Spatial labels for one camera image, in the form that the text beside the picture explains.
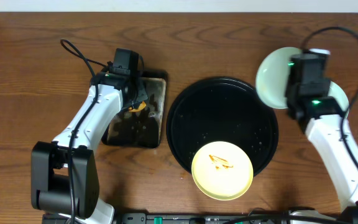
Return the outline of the yellow plate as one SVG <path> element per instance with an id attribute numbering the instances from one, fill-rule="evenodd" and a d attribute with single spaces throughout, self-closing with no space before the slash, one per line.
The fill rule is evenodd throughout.
<path id="1" fill-rule="evenodd" d="M 249 156 L 235 144 L 215 141 L 201 147 L 191 162 L 196 186 L 216 200 L 234 200 L 252 184 L 254 169 Z"/>

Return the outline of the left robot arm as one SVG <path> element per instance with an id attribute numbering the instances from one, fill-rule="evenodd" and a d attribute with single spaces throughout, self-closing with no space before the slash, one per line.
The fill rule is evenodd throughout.
<path id="1" fill-rule="evenodd" d="M 122 110 L 147 99 L 143 73 L 112 68 L 90 81 L 88 96 L 70 124 L 31 152 L 31 204 L 70 223 L 112 223 L 114 208 L 99 197 L 94 155 L 107 127 Z"/>

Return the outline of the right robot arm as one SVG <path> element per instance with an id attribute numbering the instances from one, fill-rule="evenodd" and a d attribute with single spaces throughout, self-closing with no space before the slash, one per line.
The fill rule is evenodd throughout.
<path id="1" fill-rule="evenodd" d="M 341 203 L 338 220 L 358 223 L 358 146 L 346 112 L 328 94 L 331 81 L 324 77 L 326 59 L 316 52 L 290 57 L 285 90 L 288 115 L 324 162 Z"/>

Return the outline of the light blue plate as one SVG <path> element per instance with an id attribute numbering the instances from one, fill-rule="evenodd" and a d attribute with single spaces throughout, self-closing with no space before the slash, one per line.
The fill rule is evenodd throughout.
<path id="1" fill-rule="evenodd" d="M 300 54 L 301 50 L 295 47 L 283 47 L 270 53 L 257 71 L 255 84 L 261 101 L 273 109 L 286 109 L 287 99 L 285 90 L 287 86 L 292 55 Z"/>
<path id="2" fill-rule="evenodd" d="M 349 114 L 347 111 L 349 107 L 349 100 L 344 90 L 338 84 L 331 82 L 328 96 L 334 98 L 336 101 L 336 104 L 333 104 L 333 111 L 338 113 L 339 110 L 341 110 L 341 114 L 347 119 Z"/>

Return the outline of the orange green sponge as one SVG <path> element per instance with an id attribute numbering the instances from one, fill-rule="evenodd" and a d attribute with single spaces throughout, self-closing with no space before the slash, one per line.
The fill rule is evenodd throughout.
<path id="1" fill-rule="evenodd" d="M 131 113 L 136 113 L 136 112 L 142 111 L 146 106 L 147 106 L 147 104 L 145 103 L 145 101 L 141 101 L 139 104 L 131 106 L 128 109 L 128 111 Z"/>

